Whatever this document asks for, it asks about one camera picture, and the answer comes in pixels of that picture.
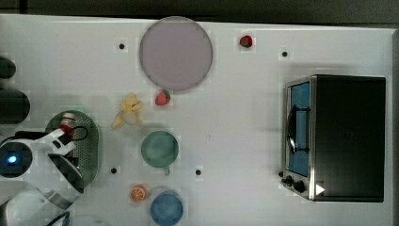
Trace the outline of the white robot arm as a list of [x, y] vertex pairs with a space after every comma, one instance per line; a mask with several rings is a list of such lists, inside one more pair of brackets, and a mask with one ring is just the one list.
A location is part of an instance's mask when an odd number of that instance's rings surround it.
[[1, 145], [1, 179], [27, 184], [1, 205], [1, 226], [50, 226], [84, 193], [84, 178], [67, 157], [75, 149], [60, 129]]

